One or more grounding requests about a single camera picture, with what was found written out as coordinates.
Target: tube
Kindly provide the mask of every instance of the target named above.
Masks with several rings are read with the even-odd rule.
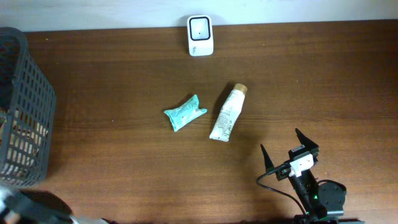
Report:
[[[242,111],[244,97],[248,88],[242,84],[236,84],[229,94],[220,115],[218,115],[216,124],[210,134],[210,139],[228,142],[235,121]]]

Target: gray plastic basket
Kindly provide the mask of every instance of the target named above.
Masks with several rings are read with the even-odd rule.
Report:
[[[29,55],[25,35],[0,28],[0,184],[28,187],[45,178],[55,93]]]

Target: wet wipes package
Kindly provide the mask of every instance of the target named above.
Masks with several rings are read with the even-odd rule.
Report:
[[[164,113],[170,118],[174,131],[178,131],[180,128],[206,112],[207,109],[199,109],[199,99],[196,95],[191,97],[179,108],[164,111]]]

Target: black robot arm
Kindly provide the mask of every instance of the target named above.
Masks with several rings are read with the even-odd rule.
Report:
[[[318,162],[319,146],[297,128],[296,133],[301,146],[290,150],[289,160],[277,167],[274,167],[266,149],[261,145],[266,173],[257,179],[257,183],[261,187],[294,199],[291,195],[259,183],[263,177],[271,174],[276,174],[277,180],[288,178],[305,210],[304,212],[298,201],[294,199],[303,211],[303,215],[295,217],[297,223],[338,223],[338,217],[344,214],[343,205],[346,187],[332,180],[317,182],[310,168]]]

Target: wooden table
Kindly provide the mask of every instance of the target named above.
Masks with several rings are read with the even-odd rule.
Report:
[[[193,58],[186,29],[27,34],[57,94],[49,176],[77,215],[120,223],[237,223],[299,214],[255,183],[320,146],[315,177],[348,189],[345,218],[398,220],[398,21],[217,26]],[[229,142],[209,140],[234,83],[248,87]],[[177,133],[163,111],[197,94],[207,114]],[[264,183],[294,194],[288,180]]]

